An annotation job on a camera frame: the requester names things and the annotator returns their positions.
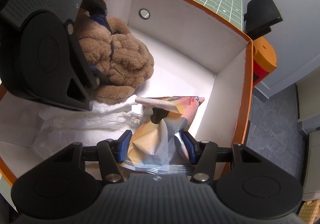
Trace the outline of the brown plush toy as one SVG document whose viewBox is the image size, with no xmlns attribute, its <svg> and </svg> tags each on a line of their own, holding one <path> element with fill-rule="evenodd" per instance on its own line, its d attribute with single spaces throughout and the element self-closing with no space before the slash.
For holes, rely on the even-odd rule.
<svg viewBox="0 0 320 224">
<path fill-rule="evenodd" d="M 111 17 L 107 21 L 110 30 L 82 13 L 74 29 L 89 65 L 97 67 L 111 82 L 94 89 L 92 99 L 115 105 L 128 99 L 152 77 L 154 59 L 123 20 Z"/>
</svg>

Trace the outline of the white plastic bag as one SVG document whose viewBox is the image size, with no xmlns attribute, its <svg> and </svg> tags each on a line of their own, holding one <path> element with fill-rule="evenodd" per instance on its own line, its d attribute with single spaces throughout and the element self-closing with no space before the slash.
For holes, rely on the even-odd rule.
<svg viewBox="0 0 320 224">
<path fill-rule="evenodd" d="M 140 125 L 143 106 L 136 103 L 136 97 L 132 95 L 116 105 L 94 101 L 93 109 L 86 112 L 42 108 L 39 117 L 44 122 L 37 137 L 48 138 L 53 132 L 69 130 L 86 138 L 118 139 L 126 130 L 134 132 Z"/>
</svg>

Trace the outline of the orange snack packet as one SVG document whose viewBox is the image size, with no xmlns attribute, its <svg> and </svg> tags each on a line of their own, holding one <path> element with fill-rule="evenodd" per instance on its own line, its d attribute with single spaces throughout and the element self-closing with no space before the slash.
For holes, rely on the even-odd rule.
<svg viewBox="0 0 320 224">
<path fill-rule="evenodd" d="M 150 174 L 186 174 L 193 171 L 195 155 L 182 135 L 193 123 L 204 97 L 141 98 L 145 107 L 139 128 L 132 135 L 122 167 Z"/>
</svg>

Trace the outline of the orange red stool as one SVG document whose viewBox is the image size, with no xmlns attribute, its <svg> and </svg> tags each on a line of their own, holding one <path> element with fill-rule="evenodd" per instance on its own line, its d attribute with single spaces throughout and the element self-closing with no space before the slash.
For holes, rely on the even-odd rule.
<svg viewBox="0 0 320 224">
<path fill-rule="evenodd" d="M 270 43 L 260 37 L 253 41 L 253 86 L 277 68 L 277 55 Z"/>
</svg>

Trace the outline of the black chair right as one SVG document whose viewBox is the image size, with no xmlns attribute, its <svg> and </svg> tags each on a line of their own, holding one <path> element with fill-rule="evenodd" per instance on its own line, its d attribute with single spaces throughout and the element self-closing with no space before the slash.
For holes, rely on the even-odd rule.
<svg viewBox="0 0 320 224">
<path fill-rule="evenodd" d="M 245 34 L 253 41 L 271 32 L 283 18 L 273 0 L 251 0 L 244 14 Z"/>
</svg>

